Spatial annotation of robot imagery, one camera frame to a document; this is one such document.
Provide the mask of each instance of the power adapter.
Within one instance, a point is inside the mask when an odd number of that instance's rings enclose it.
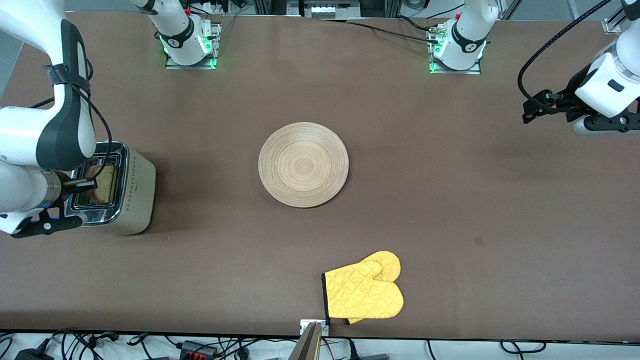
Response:
[[[179,349],[181,359],[213,360],[217,353],[214,347],[188,340],[183,342]]]
[[[41,353],[34,348],[26,348],[20,350],[15,356],[15,360],[54,360],[53,357],[48,356],[45,353]]]

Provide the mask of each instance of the white floor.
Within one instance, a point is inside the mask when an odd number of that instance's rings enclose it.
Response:
[[[50,334],[13,334],[13,345],[3,357],[3,359],[14,359],[17,352],[25,348],[36,348]],[[144,360],[148,359],[142,347],[129,346],[127,341],[131,339],[131,335],[122,335],[116,342],[110,340],[100,340],[98,347],[95,349],[104,360]],[[55,359],[62,359],[61,345],[59,344],[62,335],[56,336],[56,341],[51,341],[47,347],[46,354]],[[174,342],[191,340],[201,344],[218,342],[217,338],[196,338],[170,336]],[[68,335],[65,340],[65,348],[71,345],[73,338]],[[349,359],[349,344],[345,339],[327,338],[331,343],[333,358],[339,360],[342,358]],[[353,340],[360,357],[388,354],[390,360],[431,360],[431,356],[427,350],[426,341],[424,340],[372,340],[372,339],[354,339]],[[0,354],[4,350],[7,342],[0,345]],[[180,350],[170,344],[162,336],[149,336],[145,340],[147,349],[152,357],[169,359],[179,359]],[[518,343],[522,350],[529,350],[540,347],[535,343]],[[289,358],[291,350],[295,343],[290,341],[269,342],[260,341],[248,347],[250,360],[268,360]],[[502,351],[496,341],[456,341],[456,340],[431,340],[431,346],[435,358],[438,360],[518,360],[517,355],[507,354]],[[74,354],[74,359],[78,358],[81,347],[78,347]],[[85,351],[83,359],[91,360],[93,356],[89,351]],[[595,360],[595,359],[640,359],[640,346],[637,345],[595,345],[595,344],[558,344],[550,343],[547,348],[537,354],[525,354],[525,360],[545,360],[545,359],[565,359],[565,360]],[[332,357],[326,349],[326,345],[321,347],[319,360],[332,360]]]

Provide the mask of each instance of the round plate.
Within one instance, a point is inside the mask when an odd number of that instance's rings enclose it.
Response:
[[[260,180],[278,201],[311,208],[337,194],[349,172],[342,140],[326,127],[297,122],[273,133],[258,158]]]

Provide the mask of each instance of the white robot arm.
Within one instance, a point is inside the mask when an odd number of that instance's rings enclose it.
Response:
[[[179,0],[132,2],[151,18],[175,63],[192,65],[211,53],[211,22],[187,16]],[[95,177],[72,181],[62,171],[95,152],[82,36],[66,19],[64,0],[0,0],[0,29],[49,56],[54,92],[47,110],[0,108],[0,231],[25,237],[79,227],[85,219],[65,216],[63,203],[95,188]],[[50,208],[58,208],[58,218],[48,216]]]
[[[64,174],[53,170],[72,170],[93,155],[95,133],[79,94],[90,96],[84,43],[62,1],[1,0],[0,29],[42,50],[52,63],[50,109],[0,108],[0,230],[17,234],[59,199]],[[59,228],[78,221],[67,219]]]
[[[149,16],[167,55],[178,65],[198,63],[211,53],[211,21],[187,15],[179,0],[131,0]]]
[[[499,13],[496,0],[467,0],[460,16],[444,24],[446,41],[433,56],[454,70],[471,68],[482,56]]]
[[[534,101],[524,102],[525,124],[564,112],[579,134],[640,133],[640,114],[629,110],[640,97],[640,0],[621,1],[631,27],[598,52],[564,90],[543,90]]]

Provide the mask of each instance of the oven mitt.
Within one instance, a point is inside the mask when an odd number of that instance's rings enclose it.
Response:
[[[404,305],[393,283],[400,274],[400,260],[388,251],[322,275],[327,318],[355,323],[363,318],[384,319],[397,315]]]

